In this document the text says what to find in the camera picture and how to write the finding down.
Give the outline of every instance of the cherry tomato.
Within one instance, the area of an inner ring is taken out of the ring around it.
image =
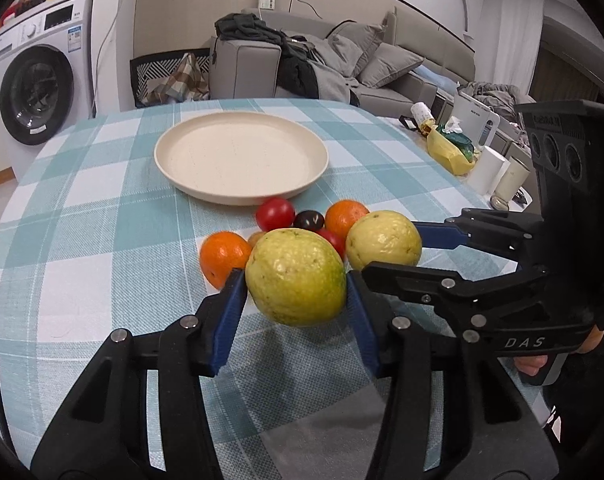
[[[262,231],[290,227],[295,219],[295,208],[283,198],[269,198],[258,207],[255,219]]]
[[[339,257],[344,261],[344,256],[346,255],[346,241],[344,238],[339,237],[328,229],[320,229],[317,231],[317,234],[325,238],[338,251]]]
[[[324,227],[324,217],[317,211],[300,211],[295,217],[295,220],[293,220],[293,227],[317,231],[317,229],[322,229],[322,227]]]

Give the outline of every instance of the plate rim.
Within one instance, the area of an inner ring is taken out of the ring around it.
[[[231,195],[231,194],[224,194],[224,195],[220,195],[220,194],[215,194],[212,193],[210,191],[204,191],[204,190],[194,190],[192,188],[192,186],[189,186],[188,184],[185,184],[183,182],[180,182],[179,180],[177,180],[176,178],[172,177],[163,167],[162,164],[160,164],[160,162],[158,161],[157,158],[157,149],[158,146],[160,145],[160,143],[162,142],[162,139],[167,136],[168,134],[170,134],[173,130],[175,130],[178,126],[180,126],[182,123],[187,123],[189,121],[199,121],[202,120],[203,118],[209,117],[209,116],[216,116],[216,115],[236,115],[236,114],[248,114],[248,115],[253,115],[253,116],[267,116],[267,117],[271,117],[271,118],[275,118],[277,120],[281,120],[281,121],[285,121],[287,123],[292,123],[297,127],[303,128],[304,130],[307,131],[307,133],[311,134],[313,137],[315,137],[320,145],[323,147],[324,149],[324,153],[326,154],[326,162],[323,165],[323,168],[321,169],[321,171],[318,172],[317,176],[315,176],[314,178],[310,179],[308,182],[302,184],[301,186],[297,186],[293,189],[289,189],[289,190],[279,190],[278,192],[275,193],[271,193],[268,195]],[[302,192],[304,189],[308,188],[311,184],[313,184],[314,182],[316,182],[317,180],[319,180],[319,178],[322,177],[322,175],[326,172],[326,169],[329,167],[329,163],[330,163],[330,155],[329,155],[329,150],[326,147],[324,141],[322,140],[322,137],[320,137],[318,134],[316,134],[313,130],[311,130],[310,128],[308,128],[307,126],[304,126],[303,124],[300,124],[296,121],[292,121],[291,119],[287,119],[284,117],[280,117],[277,115],[273,115],[273,114],[269,114],[266,112],[258,112],[255,110],[215,110],[212,111],[210,114],[202,114],[202,115],[198,115],[195,117],[190,117],[188,119],[185,119],[183,121],[180,121],[177,124],[173,124],[173,126],[171,126],[170,128],[167,128],[166,131],[164,131],[164,133],[162,133],[162,135],[157,139],[157,141],[155,142],[155,146],[153,147],[153,160],[155,161],[155,166],[157,167],[158,170],[160,170],[160,173],[163,174],[163,176],[169,180],[170,183],[173,184],[173,186],[178,187],[179,189],[189,189],[192,192],[196,192],[199,194],[204,194],[206,196],[210,196],[210,197],[221,197],[221,198],[225,198],[225,199],[231,199],[231,200],[251,200],[251,199],[262,199],[262,198],[269,198],[269,197],[273,197],[273,196],[283,196],[283,195],[291,195],[291,193],[297,193],[297,192]]]

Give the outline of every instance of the blue gripper pad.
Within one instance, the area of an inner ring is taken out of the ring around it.
[[[422,247],[432,249],[454,249],[466,245],[467,234],[453,223],[436,224],[431,222],[413,222],[422,239]]]
[[[359,354],[364,366],[375,376],[378,376],[381,366],[377,354],[377,338],[364,309],[362,297],[357,291],[350,273],[346,276],[347,295],[346,308],[349,316],[349,325],[355,333]]]
[[[244,303],[246,303],[248,290],[244,279],[244,271],[237,273],[231,283],[227,280],[221,294],[226,295],[227,289],[229,291],[224,302],[224,310],[213,332],[211,345],[210,368],[214,375],[217,375],[220,368],[228,361],[237,325],[240,322],[240,316],[242,316]]]

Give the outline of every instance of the washing machine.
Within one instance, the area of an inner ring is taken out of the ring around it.
[[[92,1],[64,1],[0,35],[0,135],[18,182],[48,139],[93,116]]]

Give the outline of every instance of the blue and white tablecloth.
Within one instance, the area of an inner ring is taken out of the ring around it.
[[[255,209],[200,202],[173,188],[153,161],[155,142],[181,120],[257,110],[297,121],[325,142],[330,164],[293,199],[326,211],[344,198],[370,210],[442,221],[486,207],[399,130],[367,112],[314,100],[229,100],[135,110],[82,121],[48,141],[0,220],[0,380],[20,459],[42,434],[99,345],[118,327],[162,330],[214,292],[197,259],[207,235],[248,236]],[[467,248],[424,250],[420,265],[481,279],[513,262]],[[405,304],[398,304],[406,310]],[[409,316],[447,325],[426,307]],[[534,388],[522,388],[530,402]],[[431,445],[441,439],[441,378],[434,374]],[[157,375],[149,387],[149,445],[162,463]],[[266,320],[247,302],[228,364],[202,379],[225,478],[364,478],[387,383],[371,381],[343,317],[317,328]]]

